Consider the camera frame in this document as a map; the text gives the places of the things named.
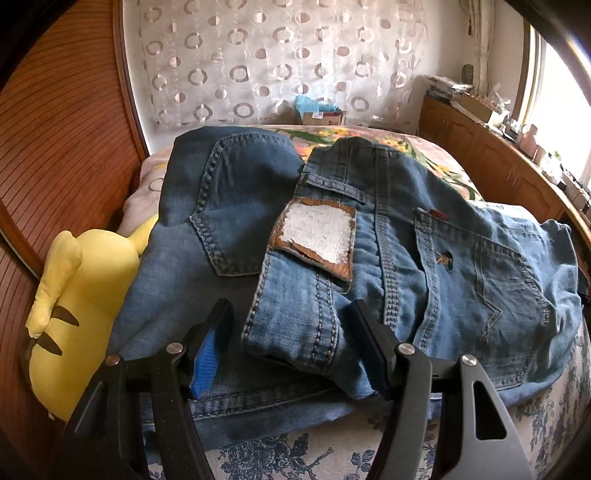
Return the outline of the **blue denim jeans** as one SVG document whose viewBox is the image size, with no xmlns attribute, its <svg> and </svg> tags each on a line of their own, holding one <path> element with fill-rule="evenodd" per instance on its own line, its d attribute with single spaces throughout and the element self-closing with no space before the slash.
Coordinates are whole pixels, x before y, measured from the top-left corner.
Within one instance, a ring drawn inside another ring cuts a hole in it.
<svg viewBox="0 0 591 480">
<path fill-rule="evenodd" d="M 346 307 L 430 357 L 474 355 L 513 406 L 562 374 L 582 323 L 568 226 L 467 201 L 416 159 L 359 137 L 301 158 L 290 138 L 176 138 L 158 219 L 108 349 L 183 338 L 228 299 L 231 339 L 189 403 L 206 449 L 349 414 L 374 389 Z"/>
</svg>

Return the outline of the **blue floral white quilt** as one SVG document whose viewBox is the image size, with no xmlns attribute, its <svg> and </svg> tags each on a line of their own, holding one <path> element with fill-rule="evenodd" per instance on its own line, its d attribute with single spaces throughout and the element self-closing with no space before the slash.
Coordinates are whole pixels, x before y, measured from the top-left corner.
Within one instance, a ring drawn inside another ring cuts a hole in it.
<svg viewBox="0 0 591 480">
<path fill-rule="evenodd" d="M 509 410 L 534 478 L 543 478 L 572 445 L 589 403 L 590 338 L 581 325 L 561 377 Z M 216 479 L 363 479 L 389 410 L 372 401 L 339 420 L 213 449 L 206 457 Z"/>
</svg>

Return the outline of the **yellow plush toy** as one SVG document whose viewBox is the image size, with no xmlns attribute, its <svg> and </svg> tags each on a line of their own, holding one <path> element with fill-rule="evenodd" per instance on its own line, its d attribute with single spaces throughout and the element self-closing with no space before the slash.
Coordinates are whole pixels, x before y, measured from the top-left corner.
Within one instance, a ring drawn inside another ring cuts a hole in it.
<svg viewBox="0 0 591 480">
<path fill-rule="evenodd" d="M 25 323 L 22 354 L 32 392 L 51 417 L 69 420 L 102 363 L 156 221 L 150 217 L 128 237 L 65 230 L 52 241 Z"/>
</svg>

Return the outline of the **wooden side cabinet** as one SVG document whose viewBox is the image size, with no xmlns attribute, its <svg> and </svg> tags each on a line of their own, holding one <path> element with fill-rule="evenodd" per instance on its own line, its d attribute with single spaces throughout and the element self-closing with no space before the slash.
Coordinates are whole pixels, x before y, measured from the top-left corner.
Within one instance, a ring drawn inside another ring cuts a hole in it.
<svg viewBox="0 0 591 480">
<path fill-rule="evenodd" d="M 590 257 L 590 228 L 582 215 L 516 147 L 428 95 L 423 99 L 419 135 L 450 153 L 485 200 L 521 205 L 540 222 L 555 219 L 569 224 L 578 239 L 580 254 Z"/>
</svg>

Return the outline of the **colourful floral bed sheet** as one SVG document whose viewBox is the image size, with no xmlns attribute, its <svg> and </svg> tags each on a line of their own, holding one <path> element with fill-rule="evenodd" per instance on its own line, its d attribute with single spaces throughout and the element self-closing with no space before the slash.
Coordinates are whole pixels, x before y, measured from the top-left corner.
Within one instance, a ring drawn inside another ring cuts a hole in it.
<svg viewBox="0 0 591 480">
<path fill-rule="evenodd" d="M 342 138 L 359 137 L 407 154 L 456 189 L 466 200 L 484 198 L 460 163 L 444 148 L 422 137 L 362 126 L 263 125 L 290 138 L 304 162 L 317 147 L 332 146 Z"/>
</svg>

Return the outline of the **wooden slatted wardrobe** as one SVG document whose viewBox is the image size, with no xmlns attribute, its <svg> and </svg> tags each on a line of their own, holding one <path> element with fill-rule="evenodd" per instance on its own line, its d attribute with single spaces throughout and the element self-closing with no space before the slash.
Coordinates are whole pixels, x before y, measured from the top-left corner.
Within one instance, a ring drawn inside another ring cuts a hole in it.
<svg viewBox="0 0 591 480">
<path fill-rule="evenodd" d="M 110 228 L 146 151 L 123 76 L 122 5 L 66 1 L 1 92 L 1 459 L 42 472 L 56 426 L 19 353 L 53 237 Z"/>
</svg>

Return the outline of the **clutter on cabinet top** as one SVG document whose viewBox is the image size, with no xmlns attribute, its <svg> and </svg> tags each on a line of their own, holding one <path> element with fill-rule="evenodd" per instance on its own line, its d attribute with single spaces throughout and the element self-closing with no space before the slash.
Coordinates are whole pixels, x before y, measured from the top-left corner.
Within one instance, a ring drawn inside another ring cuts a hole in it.
<svg viewBox="0 0 591 480">
<path fill-rule="evenodd" d="M 504 114 L 493 102 L 473 96 L 470 85 L 458 83 L 448 77 L 429 75 L 427 80 L 431 86 L 425 96 L 428 95 L 464 113 L 470 119 L 492 130 L 493 133 L 525 155 L 525 152 L 520 150 L 515 143 L 502 137 L 499 127 L 504 119 Z"/>
</svg>

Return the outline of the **cardboard box with blue cloth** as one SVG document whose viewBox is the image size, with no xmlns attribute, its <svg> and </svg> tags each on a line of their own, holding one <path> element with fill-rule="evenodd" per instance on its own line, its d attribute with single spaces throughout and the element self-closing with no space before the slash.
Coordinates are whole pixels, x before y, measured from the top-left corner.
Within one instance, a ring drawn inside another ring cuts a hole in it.
<svg viewBox="0 0 591 480">
<path fill-rule="evenodd" d="M 337 105 L 319 102 L 305 95 L 297 95 L 294 107 L 301 125 L 305 126 L 338 126 L 345 119 L 345 113 Z"/>
</svg>

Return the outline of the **window with bright light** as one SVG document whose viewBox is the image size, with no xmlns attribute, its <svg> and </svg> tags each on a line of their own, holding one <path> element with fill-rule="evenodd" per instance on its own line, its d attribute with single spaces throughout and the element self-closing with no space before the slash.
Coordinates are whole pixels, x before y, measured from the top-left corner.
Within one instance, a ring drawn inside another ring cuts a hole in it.
<svg viewBox="0 0 591 480">
<path fill-rule="evenodd" d="M 531 26 L 524 31 L 527 76 L 519 120 L 585 188 L 590 186 L 590 104 L 559 53 Z"/>
</svg>

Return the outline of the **white circle-pattern curtain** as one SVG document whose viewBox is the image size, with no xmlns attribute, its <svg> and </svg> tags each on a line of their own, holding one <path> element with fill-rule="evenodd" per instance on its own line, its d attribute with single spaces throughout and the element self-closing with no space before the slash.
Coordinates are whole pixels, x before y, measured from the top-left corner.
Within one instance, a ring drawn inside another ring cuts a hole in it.
<svg viewBox="0 0 591 480">
<path fill-rule="evenodd" d="M 126 1 L 127 58 L 144 123 L 290 123 L 296 100 L 395 126 L 426 43 L 419 1 Z"/>
</svg>

